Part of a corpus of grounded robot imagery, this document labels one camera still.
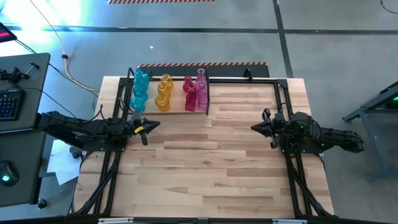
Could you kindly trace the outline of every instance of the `yellow glass bottle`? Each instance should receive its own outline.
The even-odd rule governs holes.
[[[170,99],[172,96],[171,90],[167,87],[165,83],[160,83],[159,86],[157,87],[157,92],[159,95],[164,95],[167,97],[167,99]]]
[[[170,91],[173,90],[173,78],[169,74],[162,75],[162,83],[166,84]]]
[[[155,104],[160,111],[168,112],[170,110],[170,101],[164,95],[159,95],[155,99]]]

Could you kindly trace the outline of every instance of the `wooden table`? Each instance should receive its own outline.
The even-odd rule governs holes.
[[[104,77],[97,110],[103,104],[105,117],[112,116],[118,82],[119,77]],[[288,79],[288,83],[293,111],[310,114],[304,80]],[[269,138],[250,130],[262,121],[264,108],[276,112],[273,86],[211,83],[210,95],[208,116],[146,116],[161,125],[148,136],[148,146],[139,136],[129,139],[119,166],[112,216],[294,217],[284,156],[270,148]],[[94,152],[83,164],[76,209],[98,185],[103,156]],[[309,189],[333,213],[322,162],[304,154],[303,163]]]

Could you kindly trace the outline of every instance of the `green light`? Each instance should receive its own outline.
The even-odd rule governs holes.
[[[7,175],[5,175],[5,176],[3,176],[3,177],[2,177],[2,180],[4,180],[4,181],[8,181],[8,180],[10,180],[10,177],[9,177],[9,176],[7,176]]]

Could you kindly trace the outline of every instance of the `white paper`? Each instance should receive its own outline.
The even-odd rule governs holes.
[[[70,146],[61,140],[55,140],[52,143],[51,155],[50,155],[49,165],[47,167],[47,172],[62,171],[63,167],[59,166],[58,164],[58,159],[60,159],[61,157],[56,155],[61,152],[69,152],[69,149]]]
[[[58,152],[61,151],[69,151],[70,145],[68,145],[67,143],[61,141],[61,140],[54,140],[54,142],[52,142],[52,148],[51,148],[51,155],[52,154],[57,154]]]
[[[56,172],[55,175],[57,176],[58,184],[62,185],[64,183],[68,182],[69,180],[72,180],[72,179],[78,177],[79,173],[80,173],[80,166],[78,166],[77,168],[75,167],[71,171]]]
[[[74,159],[69,152],[70,146],[61,140],[52,144],[47,172],[55,172],[58,184],[62,185],[79,176],[81,158]]]

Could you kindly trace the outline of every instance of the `colored glass vase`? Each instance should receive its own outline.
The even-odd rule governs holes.
[[[167,85],[167,88],[172,91],[173,90],[173,78],[169,74],[162,75],[162,83]]]
[[[200,110],[207,110],[208,93],[206,83],[199,84],[198,90],[198,108]]]
[[[194,112],[196,106],[197,106],[196,95],[192,93],[188,94],[185,101],[185,110]]]
[[[182,86],[182,89],[184,90],[185,93],[188,93],[187,92],[187,87],[189,86],[189,84],[193,84],[192,77],[185,77],[184,78],[184,85]]]
[[[159,95],[155,99],[155,104],[160,111],[168,112],[170,110],[170,101],[164,95]]]
[[[136,111],[145,112],[145,101],[141,97],[133,97],[130,106]]]
[[[199,84],[201,84],[201,83],[206,83],[206,76],[205,76],[204,68],[198,69],[198,76],[197,76],[197,80],[195,82],[197,89],[199,89]]]
[[[144,74],[143,72],[137,72],[134,76],[134,87],[135,86],[139,86],[142,87],[143,89],[145,89],[145,91],[148,90],[149,87],[149,75],[148,74]]]
[[[144,86],[134,86],[134,88],[132,89],[132,93],[136,97],[141,97],[144,102],[148,100],[147,88]]]
[[[157,87],[157,92],[159,93],[159,95],[164,95],[168,99],[170,99],[170,97],[172,96],[171,89],[167,87],[167,85],[163,82],[161,82]]]
[[[187,85],[187,93],[188,94],[193,94],[194,96],[197,95],[197,87],[193,83],[189,83]]]

